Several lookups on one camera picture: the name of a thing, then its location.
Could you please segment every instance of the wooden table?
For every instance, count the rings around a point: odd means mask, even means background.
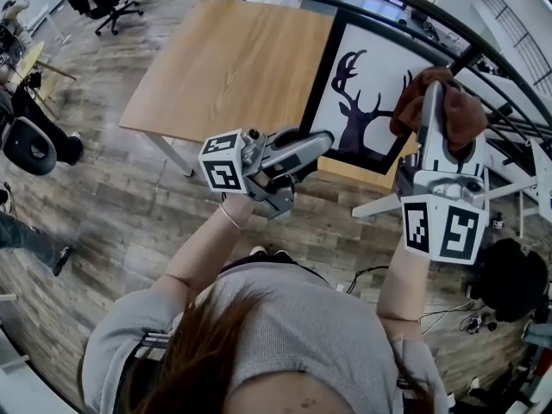
[[[40,61],[39,58],[41,57],[42,51],[44,51],[44,41],[41,41],[40,43],[36,43],[33,47],[31,47],[23,56],[23,58],[17,63],[17,72],[14,73],[13,77],[11,78],[11,82],[18,85],[21,83],[23,79],[25,79],[33,70],[33,67],[40,66],[45,69],[48,69],[52,72],[56,72],[59,75],[63,75],[64,77],[68,77],[72,80],[76,80],[75,77],[73,77],[70,73],[64,72],[61,69],[51,66],[48,63],[45,63],[43,61]]]
[[[164,137],[204,142],[233,129],[299,125],[332,22],[302,9],[202,0],[147,70],[119,126],[146,134],[191,175]],[[334,160],[319,166],[387,188],[394,178],[394,169],[384,176]]]
[[[10,82],[14,85],[19,85],[33,70],[33,67],[40,66],[45,69],[48,69],[52,72],[56,72],[59,75],[63,75],[64,77],[68,77],[72,80],[76,80],[75,77],[73,77],[70,73],[64,72],[61,69],[50,66],[48,63],[44,63],[43,61],[40,61],[39,58],[42,54],[42,51],[44,50],[44,41],[41,41],[40,43],[36,43],[33,47],[31,47],[23,56],[23,58],[17,63],[16,71],[11,76]],[[34,94],[36,95],[36,98],[40,102],[42,106],[48,111],[48,113],[53,116],[55,119],[57,119],[57,116],[55,113],[53,113],[52,109],[46,104],[45,99],[49,97],[52,94],[53,88],[55,87],[55,84],[57,83],[56,78],[47,78],[47,81],[45,81],[46,86],[44,90],[36,91],[33,89]]]

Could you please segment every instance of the gray t-shirt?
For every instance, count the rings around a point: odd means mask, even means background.
[[[263,373],[304,371],[340,393],[357,414],[403,412],[392,346],[365,303],[336,292],[298,266],[253,263],[219,276],[217,309],[245,285],[269,294],[244,329],[229,393]],[[113,411],[122,369],[133,349],[147,332],[168,333],[181,312],[176,302],[151,289],[115,302],[86,348],[83,387],[91,412]],[[393,347],[413,377],[435,395],[436,413],[448,412],[428,347],[402,340]]]

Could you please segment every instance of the towel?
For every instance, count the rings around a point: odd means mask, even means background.
[[[448,150],[457,154],[485,130],[487,120],[481,101],[452,86],[457,83],[446,67],[430,67],[412,80],[397,101],[389,129],[398,137],[408,135],[412,130],[417,132],[422,121],[423,96],[434,81],[449,83],[445,85],[443,101]]]

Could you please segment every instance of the deer antlers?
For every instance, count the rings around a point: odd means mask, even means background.
[[[352,73],[355,69],[354,63],[356,63],[359,57],[366,53],[366,51],[366,49],[361,49],[359,52],[347,52],[345,55],[343,55],[342,58],[339,60],[339,63],[337,63],[336,75],[331,80],[332,89],[338,94],[343,95],[347,99],[347,101],[351,103],[351,107],[354,104],[358,103],[361,96],[361,91],[356,94],[356,99],[353,100],[353,98],[349,96],[347,92],[345,92],[345,84],[347,83],[347,80],[349,78],[358,75],[357,73]]]
[[[403,90],[406,89],[406,87],[408,87],[413,80],[412,72],[410,71],[410,69],[408,69],[407,72],[408,72],[408,84],[406,84],[406,76],[403,75]]]

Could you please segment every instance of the framed deer print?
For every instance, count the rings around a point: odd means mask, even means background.
[[[339,9],[300,131],[328,130],[335,140],[325,156],[387,173],[408,140],[389,130],[400,94],[423,69],[445,64],[408,34]]]

